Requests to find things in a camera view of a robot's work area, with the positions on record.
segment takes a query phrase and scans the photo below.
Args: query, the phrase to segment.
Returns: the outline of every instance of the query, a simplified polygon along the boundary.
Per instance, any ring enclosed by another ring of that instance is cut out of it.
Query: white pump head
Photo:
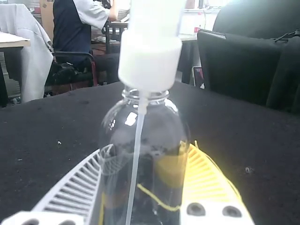
[[[177,37],[186,0],[132,0],[121,39],[119,78],[144,92],[170,89],[182,43]]]

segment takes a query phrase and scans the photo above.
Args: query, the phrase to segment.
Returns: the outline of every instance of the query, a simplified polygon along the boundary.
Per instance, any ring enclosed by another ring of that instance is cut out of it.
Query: shirt sleeve
[[[108,19],[110,10],[100,2],[93,0],[73,0],[82,23],[102,29]]]

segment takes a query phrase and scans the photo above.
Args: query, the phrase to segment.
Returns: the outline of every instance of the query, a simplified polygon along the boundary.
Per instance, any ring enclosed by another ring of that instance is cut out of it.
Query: clear plastic bottle
[[[103,119],[100,133],[99,224],[104,225],[124,225],[128,208],[139,93],[125,87],[122,95]],[[131,224],[179,223],[189,144],[187,128],[168,96],[164,91],[148,98]]]

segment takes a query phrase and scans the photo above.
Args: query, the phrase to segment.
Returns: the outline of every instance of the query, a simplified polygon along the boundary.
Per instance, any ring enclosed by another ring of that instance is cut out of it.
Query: clear plastic tube
[[[130,225],[131,214],[133,201],[135,196],[135,187],[136,187],[136,177],[137,177],[137,169],[139,164],[140,150],[141,150],[141,136],[143,130],[143,124],[145,119],[145,114],[147,112],[147,98],[142,97],[139,103],[136,131],[135,131],[135,149],[133,156],[133,164],[132,164],[132,173],[131,173],[131,182],[130,182],[130,191],[127,205],[127,213],[126,213],[126,225]]]

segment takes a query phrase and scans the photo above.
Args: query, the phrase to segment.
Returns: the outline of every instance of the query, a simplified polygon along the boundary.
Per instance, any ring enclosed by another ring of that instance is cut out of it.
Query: black tabletop
[[[31,210],[97,149],[101,120],[122,88],[81,89],[0,110],[0,218]],[[236,185],[255,223],[300,224],[300,119],[181,83],[170,94],[192,140]]]

